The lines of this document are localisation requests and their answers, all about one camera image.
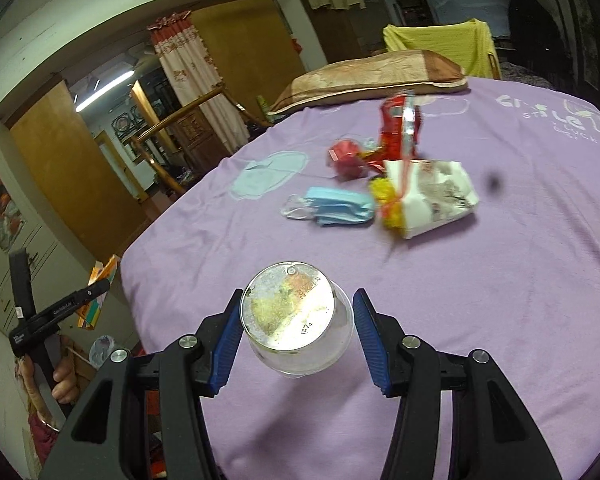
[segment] clear plastic lid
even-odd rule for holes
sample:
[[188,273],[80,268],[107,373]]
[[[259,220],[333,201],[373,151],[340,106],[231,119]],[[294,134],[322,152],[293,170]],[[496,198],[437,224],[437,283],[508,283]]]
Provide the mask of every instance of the clear plastic lid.
[[247,335],[272,350],[296,350],[318,339],[333,317],[331,282],[315,267],[281,262],[251,280],[240,302]]

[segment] wooden door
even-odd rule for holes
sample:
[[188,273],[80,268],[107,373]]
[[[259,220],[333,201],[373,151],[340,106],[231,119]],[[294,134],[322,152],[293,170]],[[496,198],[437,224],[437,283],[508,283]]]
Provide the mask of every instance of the wooden door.
[[40,191],[97,259],[120,254],[148,225],[76,113],[64,82],[35,103],[11,135]]
[[144,202],[149,198],[144,187],[141,186],[138,179],[134,175],[131,168],[128,167],[125,160],[120,156],[118,150],[113,144],[113,140],[107,135],[107,133],[103,130],[95,137],[93,140],[96,141],[97,145],[100,147],[100,151],[104,155],[104,158],[107,159],[109,165],[113,168],[113,171],[117,174],[118,178],[122,181],[122,183],[127,188],[128,192],[131,195],[135,196],[140,202]]
[[391,23],[384,0],[364,0],[366,8],[352,6],[348,12],[351,26],[365,56],[384,48],[382,30]]
[[273,0],[234,0],[194,10],[189,19],[229,93],[258,117],[257,95],[273,104],[304,73]]

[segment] white paper bag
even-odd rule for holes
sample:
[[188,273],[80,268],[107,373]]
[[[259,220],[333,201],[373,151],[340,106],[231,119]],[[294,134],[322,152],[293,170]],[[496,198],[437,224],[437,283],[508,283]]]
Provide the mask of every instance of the white paper bag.
[[[402,189],[401,160],[386,160],[386,176],[396,193]],[[402,197],[406,221],[405,238],[461,219],[473,212],[479,199],[474,186],[459,162],[412,160],[408,191]]]

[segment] fluorescent light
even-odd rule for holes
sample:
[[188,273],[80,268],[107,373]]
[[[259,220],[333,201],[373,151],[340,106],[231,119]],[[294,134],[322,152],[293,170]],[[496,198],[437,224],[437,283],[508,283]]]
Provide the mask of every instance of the fluorescent light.
[[127,79],[129,79],[133,74],[134,74],[134,71],[130,70],[129,72],[123,73],[123,75],[121,75],[119,78],[114,79],[111,83],[104,85],[100,90],[93,93],[92,95],[87,97],[84,101],[82,101],[79,105],[77,105],[77,107],[75,107],[75,111],[76,112],[83,111],[87,106],[89,106],[91,103],[93,103],[97,98],[102,97],[109,90],[118,86],[123,81],[126,81]]

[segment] metal screw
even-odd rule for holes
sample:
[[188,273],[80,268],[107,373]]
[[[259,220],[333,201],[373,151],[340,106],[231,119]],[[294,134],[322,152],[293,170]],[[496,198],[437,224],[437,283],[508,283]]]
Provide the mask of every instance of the metal screw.
[[180,338],[178,344],[183,348],[193,348],[198,344],[198,338],[194,335],[184,335]]
[[485,364],[489,361],[489,354],[484,350],[474,350],[471,354],[471,357],[474,358],[474,361],[480,364]]
[[402,339],[402,345],[413,350],[420,346],[420,340],[414,335],[408,335]]
[[120,350],[116,350],[111,354],[111,360],[115,363],[121,363],[126,359],[127,356],[128,353],[126,352],[126,350],[123,350],[121,348]]

